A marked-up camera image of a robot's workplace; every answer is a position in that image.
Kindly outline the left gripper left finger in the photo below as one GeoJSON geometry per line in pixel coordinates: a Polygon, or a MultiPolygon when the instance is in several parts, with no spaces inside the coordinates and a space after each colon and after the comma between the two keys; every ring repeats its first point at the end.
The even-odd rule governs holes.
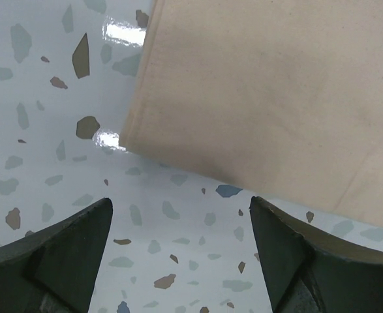
{"type": "Polygon", "coordinates": [[[87,312],[113,216],[103,198],[0,247],[0,312],[87,312]]]}

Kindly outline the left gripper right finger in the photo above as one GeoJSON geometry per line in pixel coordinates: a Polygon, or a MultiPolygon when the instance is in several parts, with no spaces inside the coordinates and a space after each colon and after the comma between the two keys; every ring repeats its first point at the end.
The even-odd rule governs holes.
{"type": "Polygon", "coordinates": [[[383,252],[302,222],[261,197],[249,207],[273,312],[383,312],[383,252]]]}

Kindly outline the beige cloth wrap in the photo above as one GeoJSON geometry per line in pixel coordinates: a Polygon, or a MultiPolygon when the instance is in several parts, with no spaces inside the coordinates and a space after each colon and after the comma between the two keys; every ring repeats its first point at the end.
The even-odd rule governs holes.
{"type": "Polygon", "coordinates": [[[383,1],[157,1],[119,143],[383,227],[383,1]]]}

